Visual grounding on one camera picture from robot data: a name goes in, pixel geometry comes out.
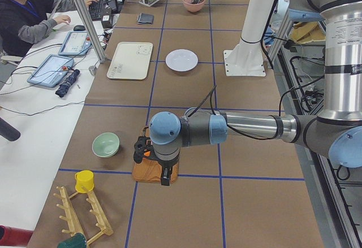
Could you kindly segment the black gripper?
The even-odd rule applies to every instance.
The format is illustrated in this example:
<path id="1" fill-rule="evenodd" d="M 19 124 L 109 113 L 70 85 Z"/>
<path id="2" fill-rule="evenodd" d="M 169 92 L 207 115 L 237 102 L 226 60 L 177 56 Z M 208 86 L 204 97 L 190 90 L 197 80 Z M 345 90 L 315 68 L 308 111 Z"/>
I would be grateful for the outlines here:
<path id="1" fill-rule="evenodd" d="M 140 164 L 144 158 L 156 161 L 161 165 L 161 185 L 170 186 L 173 166 L 179 160 L 179 149 L 168 152 L 166 150 L 157 150 L 156 145 L 152 144 L 150 137 L 138 136 L 134 144 L 133 160 Z"/>

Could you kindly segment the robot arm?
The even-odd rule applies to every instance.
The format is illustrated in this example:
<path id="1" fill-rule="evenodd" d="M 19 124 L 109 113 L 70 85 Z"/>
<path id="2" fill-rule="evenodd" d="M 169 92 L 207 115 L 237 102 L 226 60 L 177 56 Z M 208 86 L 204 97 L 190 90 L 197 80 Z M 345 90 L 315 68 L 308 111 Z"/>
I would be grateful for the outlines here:
<path id="1" fill-rule="evenodd" d="M 302 145 L 332 162 L 361 166 L 361 0 L 290 0 L 294 21 L 326 24 L 324 106 L 317 115 L 261 116 L 190 108 L 155 114 L 134 145 L 134 161 L 158 162 L 170 185 L 182 147 L 218 144 L 228 134 Z"/>

